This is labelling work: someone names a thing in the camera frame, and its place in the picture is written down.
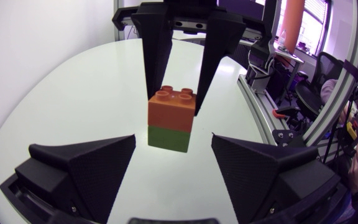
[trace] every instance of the window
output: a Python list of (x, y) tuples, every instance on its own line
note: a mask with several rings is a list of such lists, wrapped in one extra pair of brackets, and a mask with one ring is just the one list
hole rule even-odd
[[(257, 3), (265, 5), (265, 0), (255, 0)], [(280, 36), (281, 26), (283, 24), (284, 12), (287, 6), (287, 0), (282, 0), (280, 20), (276, 36)], [(328, 4), (325, 0), (306, 0), (305, 10), (303, 11), (302, 25), (299, 32), (298, 43), (306, 44), (307, 52), (318, 55), (325, 39), (327, 22)]]

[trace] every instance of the yellow object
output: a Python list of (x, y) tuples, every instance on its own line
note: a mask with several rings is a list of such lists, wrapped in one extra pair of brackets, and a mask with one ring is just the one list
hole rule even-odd
[(347, 132), (351, 135), (352, 139), (355, 140), (357, 138), (357, 133), (356, 133), (355, 129), (353, 129), (352, 123), (348, 122), (346, 124), (346, 129), (347, 129)]

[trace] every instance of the lego stud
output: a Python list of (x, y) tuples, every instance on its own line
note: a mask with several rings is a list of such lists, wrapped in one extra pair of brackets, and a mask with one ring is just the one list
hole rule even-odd
[(183, 103), (185, 105), (191, 103), (191, 96), (187, 94), (179, 94), (180, 103)]
[(171, 94), (173, 88), (172, 88), (172, 86), (162, 86), (162, 87), (161, 87), (161, 90), (162, 90), (162, 91), (166, 91), (167, 93)]
[(191, 96), (191, 95), (193, 95), (193, 90), (189, 89), (189, 88), (183, 88), (183, 89), (181, 89), (181, 93)]
[(157, 97), (157, 100), (159, 100), (159, 101), (169, 100), (169, 92), (167, 92), (167, 91), (162, 91), (162, 90), (157, 91), (155, 93), (155, 96)]

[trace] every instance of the stacked lego bricks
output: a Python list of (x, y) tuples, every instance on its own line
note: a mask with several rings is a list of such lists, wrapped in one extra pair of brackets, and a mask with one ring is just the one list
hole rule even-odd
[(195, 108), (193, 90), (161, 87), (149, 100), (149, 146), (187, 152)]

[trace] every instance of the white round table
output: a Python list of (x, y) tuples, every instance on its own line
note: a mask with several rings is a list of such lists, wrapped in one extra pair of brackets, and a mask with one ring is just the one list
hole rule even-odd
[[(197, 89), (203, 47), (173, 40), (163, 85)], [(142, 41), (113, 42), (67, 60), (17, 105), (0, 129), (0, 184), (30, 157), (32, 143), (64, 145), (135, 134), (136, 149), (109, 223), (130, 218), (236, 223), (211, 149), (212, 132), (262, 142), (237, 86), (246, 70), (222, 59), (187, 153), (147, 145), (147, 92)], [(0, 222), (24, 223), (0, 190)]]

